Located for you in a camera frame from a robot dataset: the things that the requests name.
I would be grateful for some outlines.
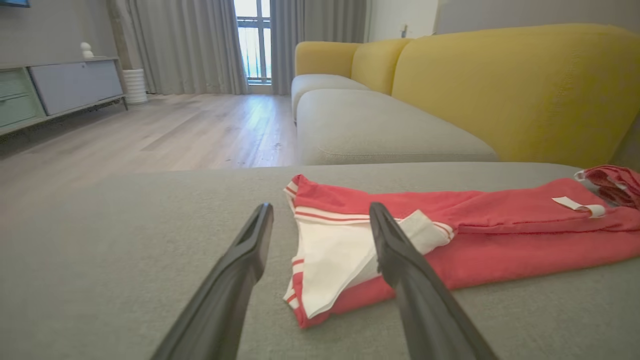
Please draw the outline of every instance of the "ribbed white planter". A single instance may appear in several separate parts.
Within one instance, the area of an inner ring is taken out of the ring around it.
[[[127,85],[127,104],[144,104],[148,102],[145,71],[143,69],[123,70],[124,82]]]

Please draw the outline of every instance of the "sofa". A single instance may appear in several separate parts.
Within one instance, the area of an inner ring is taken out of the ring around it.
[[[368,44],[302,42],[302,165],[607,163],[640,110],[640,36],[561,24]]]
[[[150,359],[261,202],[274,207],[266,269],[238,359],[406,359],[395,300],[298,328],[282,300],[298,230],[296,174],[373,193],[495,191],[577,168],[451,162],[201,170],[105,179],[3,228],[0,358]],[[637,359],[640,259],[456,290],[500,359]]]

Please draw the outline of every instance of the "wooden floor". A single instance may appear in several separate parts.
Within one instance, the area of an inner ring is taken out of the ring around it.
[[[2,224],[108,176],[292,165],[296,128],[288,97],[167,95],[129,111],[115,105],[76,115],[0,142],[18,149],[0,160]]]

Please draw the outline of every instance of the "sofa armrest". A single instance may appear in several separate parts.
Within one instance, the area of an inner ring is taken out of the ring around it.
[[[296,76],[331,74],[351,77],[353,55],[361,44],[304,41],[296,46]]]

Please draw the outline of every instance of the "gray wall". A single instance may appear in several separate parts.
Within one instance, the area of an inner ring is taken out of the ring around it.
[[[117,56],[106,0],[31,0],[31,8],[0,7],[0,63],[82,60],[86,41],[96,56]]]
[[[440,0],[438,34],[565,22],[612,24],[640,33],[640,0]]]

